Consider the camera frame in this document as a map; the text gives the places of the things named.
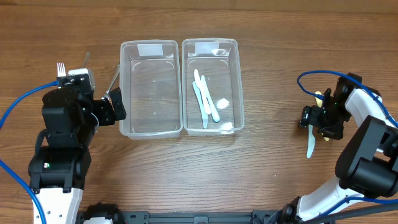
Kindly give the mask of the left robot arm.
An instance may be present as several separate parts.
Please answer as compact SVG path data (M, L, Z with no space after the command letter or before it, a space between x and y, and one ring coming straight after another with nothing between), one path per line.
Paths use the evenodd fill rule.
M94 100L85 88L58 88L43 97L45 129L28 166L29 187L40 205L35 223L75 223L91 164L89 145L100 126L126 117L119 88Z

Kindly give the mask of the white plastic utensil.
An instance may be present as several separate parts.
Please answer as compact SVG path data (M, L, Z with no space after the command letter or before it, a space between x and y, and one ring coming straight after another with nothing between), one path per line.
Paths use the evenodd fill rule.
M194 79L195 79L195 84L196 84L196 86L197 86L197 87L199 88L199 90L200 90L200 94L201 94L203 106L204 106L204 109L205 109L205 113L206 113L207 115L210 115L210 114L211 114L210 106L209 106L208 101L207 101L207 98L206 98L206 96L205 96L205 92L204 92L204 89L203 89L203 85L202 85L202 82L201 82L201 79L200 79L200 75L199 75L199 72L198 72L197 69L194 69Z

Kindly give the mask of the pale blue plastic knife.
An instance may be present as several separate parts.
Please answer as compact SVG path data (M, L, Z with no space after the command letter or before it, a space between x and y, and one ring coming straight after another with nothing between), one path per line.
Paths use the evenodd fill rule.
M307 158L311 158L315 149L315 136L313 135L313 126L308 125L308 147L307 147Z

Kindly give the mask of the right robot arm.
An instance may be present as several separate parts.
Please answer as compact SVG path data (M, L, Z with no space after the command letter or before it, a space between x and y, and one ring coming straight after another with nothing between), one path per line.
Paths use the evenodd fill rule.
M313 93L319 105L305 106L300 126L308 130L307 157L315 148L313 130L340 140L353 118L357 131L341 152L334 176L314 192L288 203L279 223L333 223L343 218L397 209L397 121L381 94L353 73L335 73L336 89Z

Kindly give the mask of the light blue plastic knife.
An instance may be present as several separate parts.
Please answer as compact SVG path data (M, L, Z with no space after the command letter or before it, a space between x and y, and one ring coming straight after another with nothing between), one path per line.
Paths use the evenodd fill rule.
M196 98L197 98L197 101L198 101L198 105L199 105L199 108L200 108L203 128L206 129L208 127L208 115L205 112L205 107L204 107L203 100L202 100L202 97L201 97L200 89L197 87L195 81L192 82L192 86L193 86L193 90L195 92L195 95L196 95Z

